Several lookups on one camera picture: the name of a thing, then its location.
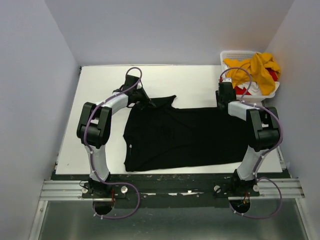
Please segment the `black t-shirt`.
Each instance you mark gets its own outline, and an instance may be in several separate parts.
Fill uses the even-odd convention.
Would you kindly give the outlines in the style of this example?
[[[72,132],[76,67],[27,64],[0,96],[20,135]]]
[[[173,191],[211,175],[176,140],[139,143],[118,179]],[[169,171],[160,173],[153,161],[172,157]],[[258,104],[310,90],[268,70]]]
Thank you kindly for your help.
[[[175,108],[176,96],[135,105],[123,138],[127,172],[241,162],[248,148],[246,123],[217,107]]]

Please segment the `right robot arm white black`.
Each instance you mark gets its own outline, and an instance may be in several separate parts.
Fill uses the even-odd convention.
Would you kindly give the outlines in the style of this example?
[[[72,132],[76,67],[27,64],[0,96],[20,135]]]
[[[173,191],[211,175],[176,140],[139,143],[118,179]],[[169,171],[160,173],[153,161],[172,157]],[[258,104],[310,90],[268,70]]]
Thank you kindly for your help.
[[[264,108],[237,100],[232,83],[220,82],[215,91],[217,106],[244,122],[248,145],[239,167],[231,177],[228,193],[241,196],[254,189],[257,172],[265,156],[281,143],[282,131],[276,108]]]

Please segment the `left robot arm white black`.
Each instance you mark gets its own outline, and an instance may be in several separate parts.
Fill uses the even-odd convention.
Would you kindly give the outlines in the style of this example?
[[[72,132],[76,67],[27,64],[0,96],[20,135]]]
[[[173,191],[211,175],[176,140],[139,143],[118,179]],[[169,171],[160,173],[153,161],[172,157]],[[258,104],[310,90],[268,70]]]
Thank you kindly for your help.
[[[76,136],[84,145],[90,166],[87,185],[88,192],[99,197],[107,197],[111,185],[106,182],[110,170],[106,160],[106,144],[111,134],[112,116],[129,105],[140,108],[154,107],[143,88],[140,77],[126,75],[124,84],[112,95],[98,103],[86,102],[80,114]]]

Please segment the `red t-shirt in basket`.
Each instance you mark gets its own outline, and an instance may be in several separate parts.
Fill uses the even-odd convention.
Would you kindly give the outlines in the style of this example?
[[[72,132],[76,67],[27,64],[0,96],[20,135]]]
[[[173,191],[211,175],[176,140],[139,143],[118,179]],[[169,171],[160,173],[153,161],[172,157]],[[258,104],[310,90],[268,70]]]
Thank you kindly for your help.
[[[271,68],[267,68],[267,71],[269,72],[269,74],[271,75],[272,79],[274,80],[275,82],[275,89],[277,90],[280,83],[279,83],[279,78],[277,76],[277,73],[272,70]],[[243,82],[241,84],[238,84],[236,87],[241,89],[242,91],[245,91],[249,88],[249,84],[250,82],[249,81],[246,81],[246,82]],[[257,94],[260,90],[260,87],[259,85],[256,83],[256,82],[252,82],[251,85],[250,85],[250,88],[248,90],[248,92],[253,95],[253,94]]]

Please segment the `white t-shirt in basket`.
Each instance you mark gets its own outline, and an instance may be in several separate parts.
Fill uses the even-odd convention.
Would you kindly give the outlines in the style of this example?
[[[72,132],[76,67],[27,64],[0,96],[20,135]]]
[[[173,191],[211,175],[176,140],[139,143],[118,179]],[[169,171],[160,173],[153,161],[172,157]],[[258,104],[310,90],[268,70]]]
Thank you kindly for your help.
[[[230,77],[227,77],[227,74],[229,73],[230,71],[228,72],[225,72],[223,75],[222,75],[222,82],[232,82],[232,79]],[[235,89],[235,92],[236,92],[236,95],[239,95],[239,96],[242,96],[243,93],[246,92],[246,90],[248,89],[249,87],[249,84],[250,82],[247,81],[243,84],[240,84],[240,85],[237,85],[234,87]],[[249,90],[246,92],[246,96],[261,96],[262,95],[262,92],[258,86],[258,84],[256,82],[252,82],[251,85],[250,85],[250,88]]]

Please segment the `black mounting base plate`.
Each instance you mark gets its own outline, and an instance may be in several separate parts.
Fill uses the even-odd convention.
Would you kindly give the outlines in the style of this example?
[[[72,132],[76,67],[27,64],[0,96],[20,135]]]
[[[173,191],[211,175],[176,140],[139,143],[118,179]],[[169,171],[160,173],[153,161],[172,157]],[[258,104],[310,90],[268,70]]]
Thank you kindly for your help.
[[[87,175],[55,176],[44,190],[57,200],[90,201],[99,212],[140,208],[227,208],[230,198],[257,197],[255,181],[239,182],[233,174],[112,174],[109,185]]]

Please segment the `aluminium rail frame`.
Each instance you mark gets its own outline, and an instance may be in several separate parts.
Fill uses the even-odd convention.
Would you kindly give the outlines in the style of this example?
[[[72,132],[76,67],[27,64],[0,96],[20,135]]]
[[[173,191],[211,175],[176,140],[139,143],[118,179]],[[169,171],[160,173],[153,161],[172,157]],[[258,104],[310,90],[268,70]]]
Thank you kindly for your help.
[[[258,196],[231,197],[228,207],[111,209],[91,201],[57,200],[40,192],[31,240],[309,240],[304,191],[284,163],[280,173],[259,173]]]

